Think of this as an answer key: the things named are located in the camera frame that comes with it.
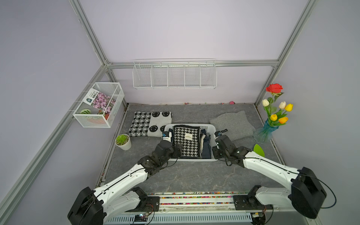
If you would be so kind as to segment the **navy grey plaid scarf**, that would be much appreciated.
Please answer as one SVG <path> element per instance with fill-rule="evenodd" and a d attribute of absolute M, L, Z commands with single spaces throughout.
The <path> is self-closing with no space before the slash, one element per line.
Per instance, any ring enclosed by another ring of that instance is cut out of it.
<path fill-rule="evenodd" d="M 205 129 L 201 129 L 202 134 L 202 159 L 211 159 L 211 148 L 209 146 L 209 135 Z"/>

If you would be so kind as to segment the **white plastic perforated basket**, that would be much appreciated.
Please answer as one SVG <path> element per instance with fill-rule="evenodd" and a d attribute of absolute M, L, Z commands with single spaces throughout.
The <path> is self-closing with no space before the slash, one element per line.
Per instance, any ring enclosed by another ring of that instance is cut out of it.
<path fill-rule="evenodd" d="M 172 142 L 171 142 L 172 144 L 174 144 L 173 126 L 175 126 L 175 125 L 181 125 L 181 124 L 168 124 L 168 125 L 166 125 L 165 130 L 164 130 L 164 131 L 172 132 Z M 180 156 L 179 158 L 172 157 L 170 159 L 170 161 L 181 161 L 181 162 L 212 162 L 212 161 L 217 161 L 214 158 L 214 155 L 213 155 L 213 152 L 212 152 L 212 148 L 214 146 L 216 146 L 215 136 L 214 136 L 214 133 L 216 132 L 216 128 L 211 124 L 185 124 L 185 125 L 199 126 L 200 129 L 205 129 L 206 130 L 206 133 L 208 133 L 208 135 L 209 135 L 209 141 L 210 141 L 209 146 L 211 148 L 211 159 L 202 159 L 202 157 L 201 158 L 190 159 L 190 158 L 182 158 L 182 156 Z"/>

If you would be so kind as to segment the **black white houndstooth scarf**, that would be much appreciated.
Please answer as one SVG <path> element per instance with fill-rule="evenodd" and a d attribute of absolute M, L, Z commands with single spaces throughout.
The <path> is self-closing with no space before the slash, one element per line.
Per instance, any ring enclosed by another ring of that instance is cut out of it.
<path fill-rule="evenodd" d="M 182 158 L 201 158 L 203 134 L 199 126 L 173 126 L 174 144 L 182 145 Z"/>

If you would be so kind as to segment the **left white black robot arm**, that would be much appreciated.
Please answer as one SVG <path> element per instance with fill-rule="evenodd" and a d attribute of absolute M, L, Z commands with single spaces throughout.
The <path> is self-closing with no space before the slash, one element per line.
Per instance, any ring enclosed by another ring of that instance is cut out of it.
<path fill-rule="evenodd" d="M 106 185 L 81 190 L 67 219 L 72 225 L 102 225 L 114 216 L 135 209 L 146 197 L 136 186 L 167 167 L 170 158 L 182 155 L 182 144 L 162 140 L 151 155 Z"/>

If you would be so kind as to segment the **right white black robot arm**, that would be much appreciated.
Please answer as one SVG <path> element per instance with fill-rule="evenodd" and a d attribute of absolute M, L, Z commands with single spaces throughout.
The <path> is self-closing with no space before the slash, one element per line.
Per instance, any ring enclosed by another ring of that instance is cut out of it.
<path fill-rule="evenodd" d="M 256 171 L 282 185 L 281 188 L 254 186 L 243 200 L 251 209 L 272 205 L 293 208 L 310 219 L 318 217 L 327 193 L 311 169 L 296 169 L 266 159 L 263 150 L 236 147 L 226 135 L 217 137 L 215 142 L 212 148 L 215 159 L 224 159 L 228 166 Z"/>

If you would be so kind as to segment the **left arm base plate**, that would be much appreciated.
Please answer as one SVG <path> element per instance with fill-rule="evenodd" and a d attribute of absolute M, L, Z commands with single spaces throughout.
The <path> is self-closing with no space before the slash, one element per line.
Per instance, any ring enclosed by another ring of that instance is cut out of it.
<path fill-rule="evenodd" d="M 148 196 L 142 199 L 136 208 L 127 212 L 158 212 L 160 207 L 160 197 Z"/>

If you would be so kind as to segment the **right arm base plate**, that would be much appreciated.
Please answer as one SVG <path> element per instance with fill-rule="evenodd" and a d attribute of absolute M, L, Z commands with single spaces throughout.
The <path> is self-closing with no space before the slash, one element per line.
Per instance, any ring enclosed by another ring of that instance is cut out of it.
<path fill-rule="evenodd" d="M 264 205 L 253 196 L 235 195 L 233 201 L 237 211 L 266 211 L 273 209 L 272 205 Z"/>

